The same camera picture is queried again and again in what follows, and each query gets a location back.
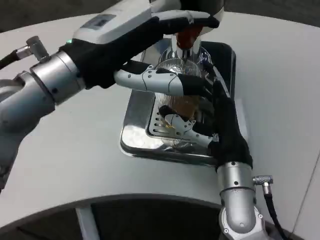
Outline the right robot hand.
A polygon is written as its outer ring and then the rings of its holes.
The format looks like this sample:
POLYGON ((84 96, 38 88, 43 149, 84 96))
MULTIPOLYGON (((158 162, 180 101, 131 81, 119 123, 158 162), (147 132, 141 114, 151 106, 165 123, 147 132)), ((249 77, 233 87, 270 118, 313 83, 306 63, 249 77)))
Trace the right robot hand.
POLYGON ((211 70, 208 79, 212 82, 209 83, 205 78, 174 73, 164 68, 157 69, 156 73, 172 75, 180 84, 179 90, 184 95, 199 95, 213 106, 213 124, 207 127, 199 122, 192 122, 168 105, 162 105, 158 111, 170 126, 189 140, 207 148, 209 155, 216 159, 217 167, 229 162, 253 166, 248 143, 240 130, 235 101, 222 77, 211 70))

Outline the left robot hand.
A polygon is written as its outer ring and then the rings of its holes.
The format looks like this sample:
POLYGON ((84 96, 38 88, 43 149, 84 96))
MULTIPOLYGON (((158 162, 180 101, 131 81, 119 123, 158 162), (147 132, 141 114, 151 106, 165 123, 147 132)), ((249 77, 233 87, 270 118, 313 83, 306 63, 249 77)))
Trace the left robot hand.
POLYGON ((122 1, 87 21, 59 50, 74 63, 87 89, 117 84, 189 96, 171 74, 158 74, 150 64, 132 58, 165 35, 187 30, 202 35, 218 28, 220 22, 218 10, 210 10, 201 0, 122 1))

